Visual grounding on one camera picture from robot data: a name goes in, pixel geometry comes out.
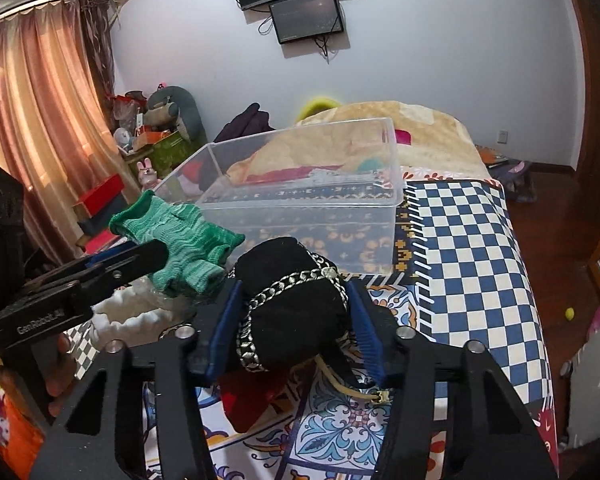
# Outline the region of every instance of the rabbit figurine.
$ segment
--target rabbit figurine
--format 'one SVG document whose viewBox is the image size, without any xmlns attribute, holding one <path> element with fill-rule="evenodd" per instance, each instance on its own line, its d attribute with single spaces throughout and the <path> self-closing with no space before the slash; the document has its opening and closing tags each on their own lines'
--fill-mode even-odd
<svg viewBox="0 0 600 480">
<path fill-rule="evenodd" d="M 142 191 L 154 188 L 162 182 L 154 168 L 152 168 L 149 158 L 146 158 L 144 163 L 138 161 L 138 180 L 142 186 Z"/>
</svg>

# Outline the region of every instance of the wall socket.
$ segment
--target wall socket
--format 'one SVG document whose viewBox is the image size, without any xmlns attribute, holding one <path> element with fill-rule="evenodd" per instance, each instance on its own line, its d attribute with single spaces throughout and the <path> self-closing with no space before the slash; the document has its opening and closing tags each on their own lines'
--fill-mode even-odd
<svg viewBox="0 0 600 480">
<path fill-rule="evenodd" d="M 506 144 L 509 140 L 509 132 L 507 130 L 499 130 L 496 140 L 498 141 L 498 144 Z"/>
</svg>

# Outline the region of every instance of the silver chain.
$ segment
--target silver chain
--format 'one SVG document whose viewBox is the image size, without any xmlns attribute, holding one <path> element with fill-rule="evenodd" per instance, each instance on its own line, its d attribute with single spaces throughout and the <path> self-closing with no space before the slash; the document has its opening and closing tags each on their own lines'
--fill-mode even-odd
<svg viewBox="0 0 600 480">
<path fill-rule="evenodd" d="M 238 328 L 238 334 L 236 337 L 236 352 L 240 358 L 242 366 L 248 372 L 266 372 L 267 369 L 260 363 L 260 357 L 256 352 L 256 347 L 251 336 L 251 314 L 253 311 L 263 306 L 267 301 L 272 300 L 277 295 L 282 294 L 285 290 L 289 290 L 296 285 L 301 283 L 314 282 L 317 280 L 329 280 L 331 284 L 336 288 L 342 299 L 345 310 L 348 310 L 348 297 L 347 293 L 340 281 L 338 275 L 338 269 L 332 267 L 323 257 L 319 254 L 309 252 L 309 255 L 314 260 L 317 269 L 312 270 L 301 270 L 299 272 L 293 272 L 288 276 L 283 276 L 278 281 L 271 284 L 271 286 L 265 288 L 259 294 L 256 294 L 251 300 L 248 301 L 248 312 L 240 323 Z M 235 277 L 235 267 L 229 273 L 229 277 Z"/>
</svg>

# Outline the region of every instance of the metal screw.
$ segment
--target metal screw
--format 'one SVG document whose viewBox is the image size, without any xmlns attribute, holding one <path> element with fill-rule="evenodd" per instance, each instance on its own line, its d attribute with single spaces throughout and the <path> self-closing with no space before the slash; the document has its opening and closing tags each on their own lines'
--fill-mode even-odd
<svg viewBox="0 0 600 480">
<path fill-rule="evenodd" d="M 191 325 L 183 325 L 177 327 L 175 335 L 178 339 L 188 339 L 195 333 L 196 329 L 193 328 Z"/>
<path fill-rule="evenodd" d="M 125 342 L 121 339 L 113 339 L 104 345 L 104 349 L 110 354 L 117 354 L 125 347 Z"/>
<path fill-rule="evenodd" d="M 466 347 L 472 354 L 481 354 L 485 350 L 484 345 L 475 339 L 471 339 L 471 341 L 466 344 Z"/>
<path fill-rule="evenodd" d="M 395 331 L 395 335 L 397 335 L 400 339 L 413 339 L 416 337 L 416 334 L 417 332 L 415 329 L 411 328 L 410 326 L 399 326 Z"/>
</svg>

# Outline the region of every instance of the transparent plastic box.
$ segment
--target transparent plastic box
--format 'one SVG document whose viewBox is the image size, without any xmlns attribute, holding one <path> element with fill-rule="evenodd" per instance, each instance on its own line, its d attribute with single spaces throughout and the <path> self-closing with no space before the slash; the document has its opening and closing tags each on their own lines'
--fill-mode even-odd
<svg viewBox="0 0 600 480">
<path fill-rule="evenodd" d="M 389 118 L 312 124 L 209 143 L 155 188 L 246 236 L 232 261 L 293 236 L 340 272 L 390 274 L 402 179 Z"/>
</svg>

